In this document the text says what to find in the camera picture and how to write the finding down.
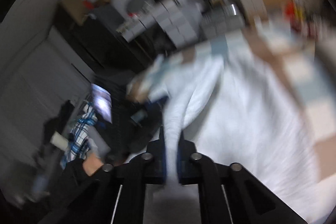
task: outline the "plaid shirt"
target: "plaid shirt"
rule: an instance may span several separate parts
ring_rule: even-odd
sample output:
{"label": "plaid shirt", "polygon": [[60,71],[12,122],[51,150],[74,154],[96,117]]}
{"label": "plaid shirt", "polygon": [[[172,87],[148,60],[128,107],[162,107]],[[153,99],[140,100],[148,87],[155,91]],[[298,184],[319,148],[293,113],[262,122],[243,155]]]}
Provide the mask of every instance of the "plaid shirt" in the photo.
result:
{"label": "plaid shirt", "polygon": [[87,103],[83,108],[85,113],[77,120],[71,129],[73,142],[69,143],[67,151],[61,159],[60,165],[64,169],[66,164],[76,158],[85,159],[86,153],[91,149],[89,144],[88,129],[95,125],[97,118],[91,103]]}

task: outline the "screw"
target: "screw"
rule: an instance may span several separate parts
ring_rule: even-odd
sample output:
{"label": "screw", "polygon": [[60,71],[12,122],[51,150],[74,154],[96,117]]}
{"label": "screw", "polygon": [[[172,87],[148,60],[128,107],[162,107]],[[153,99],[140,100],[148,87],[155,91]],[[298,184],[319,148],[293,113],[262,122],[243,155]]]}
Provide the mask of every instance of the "screw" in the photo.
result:
{"label": "screw", "polygon": [[240,170],[242,169],[242,166],[241,166],[241,164],[237,164],[237,163],[235,163],[235,164],[232,164],[232,165],[231,165],[231,169],[232,169],[233,171],[238,172],[238,171],[240,171]]}
{"label": "screw", "polygon": [[193,153],[191,154],[191,158],[193,160],[199,160],[200,158],[202,158],[202,155],[200,153]]}
{"label": "screw", "polygon": [[112,169],[113,169],[113,165],[112,164],[104,164],[102,169],[105,171],[105,172],[110,172]]}
{"label": "screw", "polygon": [[143,153],[141,155],[141,158],[143,158],[144,160],[150,160],[151,158],[153,158],[153,155],[151,153]]}

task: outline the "smartphone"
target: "smartphone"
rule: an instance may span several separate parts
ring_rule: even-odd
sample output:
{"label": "smartphone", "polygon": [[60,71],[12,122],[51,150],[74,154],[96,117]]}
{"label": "smartphone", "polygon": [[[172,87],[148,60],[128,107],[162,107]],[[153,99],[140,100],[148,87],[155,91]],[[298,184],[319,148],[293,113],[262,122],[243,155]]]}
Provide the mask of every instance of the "smartphone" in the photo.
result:
{"label": "smartphone", "polygon": [[105,121],[112,123],[111,94],[96,84],[91,84],[91,88],[94,109],[102,115]]}

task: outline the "white cloth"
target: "white cloth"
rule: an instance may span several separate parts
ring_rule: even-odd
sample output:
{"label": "white cloth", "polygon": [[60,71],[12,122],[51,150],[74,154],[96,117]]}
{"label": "white cloth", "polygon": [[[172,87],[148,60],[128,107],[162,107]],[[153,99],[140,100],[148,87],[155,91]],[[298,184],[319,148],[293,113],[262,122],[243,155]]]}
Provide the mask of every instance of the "white cloth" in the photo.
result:
{"label": "white cloth", "polygon": [[170,73],[153,90],[170,100],[163,114],[167,184],[150,187],[144,223],[198,223],[197,187],[177,182],[180,132],[214,162],[241,163],[306,221],[314,209],[315,157],[300,111],[258,59],[207,57]]}

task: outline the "white fabric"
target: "white fabric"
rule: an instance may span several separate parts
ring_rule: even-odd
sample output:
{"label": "white fabric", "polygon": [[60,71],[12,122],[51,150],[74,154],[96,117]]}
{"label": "white fabric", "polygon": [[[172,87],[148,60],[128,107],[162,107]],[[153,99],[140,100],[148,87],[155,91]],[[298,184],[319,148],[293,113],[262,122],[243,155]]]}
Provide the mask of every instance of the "white fabric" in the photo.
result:
{"label": "white fabric", "polygon": [[214,162],[241,163],[306,221],[314,209],[316,164],[299,110],[260,60],[207,57],[174,70],[156,87],[164,111],[167,184],[149,189],[144,223],[199,223],[197,188],[177,182],[180,132]]}

